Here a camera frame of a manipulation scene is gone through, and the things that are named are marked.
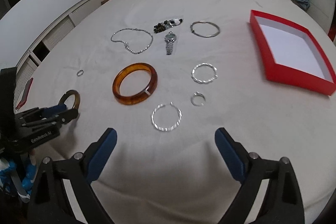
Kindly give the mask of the blue white gloved hand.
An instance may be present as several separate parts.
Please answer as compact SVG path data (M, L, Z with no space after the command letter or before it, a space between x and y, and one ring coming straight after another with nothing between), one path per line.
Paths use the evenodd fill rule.
M14 161L1 159L1 191L6 194L17 194L28 203L37 174L37 161L33 154L29 154L23 163L23 178L19 177L19 167Z

